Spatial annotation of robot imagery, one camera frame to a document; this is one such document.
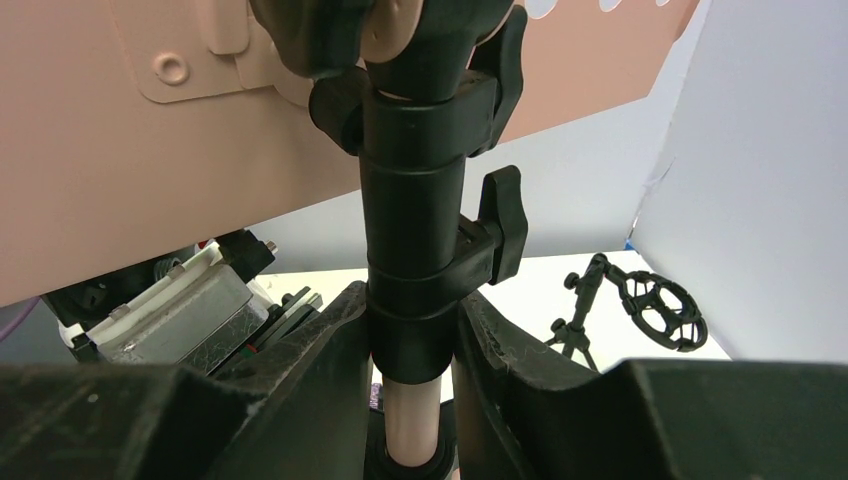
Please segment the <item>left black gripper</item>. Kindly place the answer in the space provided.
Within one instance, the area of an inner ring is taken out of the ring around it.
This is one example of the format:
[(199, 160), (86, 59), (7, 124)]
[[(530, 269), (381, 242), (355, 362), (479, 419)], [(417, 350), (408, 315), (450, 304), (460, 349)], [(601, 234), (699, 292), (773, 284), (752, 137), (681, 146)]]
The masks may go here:
[(258, 280), (276, 247), (239, 229), (49, 292), (43, 300), (81, 363), (220, 371), (316, 317), (319, 293), (273, 299)]

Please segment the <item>pink folding music stand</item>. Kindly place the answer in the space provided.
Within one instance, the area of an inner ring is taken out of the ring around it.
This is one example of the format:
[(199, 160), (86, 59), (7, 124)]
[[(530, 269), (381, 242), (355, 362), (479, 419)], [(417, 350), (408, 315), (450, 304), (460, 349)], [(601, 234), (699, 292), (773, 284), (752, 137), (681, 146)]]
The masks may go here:
[(697, 3), (526, 9), (3, 2), (2, 304), (247, 229), (276, 247), (273, 299), (310, 287), (318, 317), (365, 286), (384, 411), (368, 397), (359, 479), (462, 477), (460, 306), (517, 274), (528, 233), (514, 166), (461, 214), (466, 164), (645, 97)]

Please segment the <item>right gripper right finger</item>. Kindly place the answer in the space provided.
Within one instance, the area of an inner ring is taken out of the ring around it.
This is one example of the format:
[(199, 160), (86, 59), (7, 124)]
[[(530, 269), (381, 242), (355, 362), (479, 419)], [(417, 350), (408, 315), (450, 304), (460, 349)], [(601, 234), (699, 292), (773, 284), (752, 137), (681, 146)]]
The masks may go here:
[(596, 373), (460, 306), (452, 366), (465, 479), (843, 479), (843, 365), (630, 359)]

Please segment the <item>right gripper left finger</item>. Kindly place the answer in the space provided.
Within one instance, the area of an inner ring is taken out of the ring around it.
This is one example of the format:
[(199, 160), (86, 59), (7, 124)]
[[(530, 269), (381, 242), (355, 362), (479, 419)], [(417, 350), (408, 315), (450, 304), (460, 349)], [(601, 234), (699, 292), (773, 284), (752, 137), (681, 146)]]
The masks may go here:
[(359, 479), (365, 286), (214, 377), (187, 367), (5, 366), (5, 479)]

